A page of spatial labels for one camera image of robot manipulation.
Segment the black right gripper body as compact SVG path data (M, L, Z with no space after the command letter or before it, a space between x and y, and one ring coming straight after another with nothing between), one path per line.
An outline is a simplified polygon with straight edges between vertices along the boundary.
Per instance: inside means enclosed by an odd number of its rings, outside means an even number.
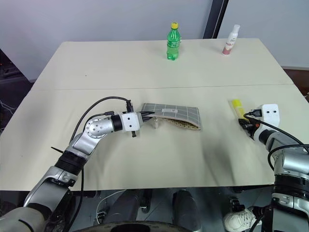
M260 123L257 122L257 119L249 118L247 127L243 129L247 132L249 137L253 139L254 133L257 131L259 126L260 126Z

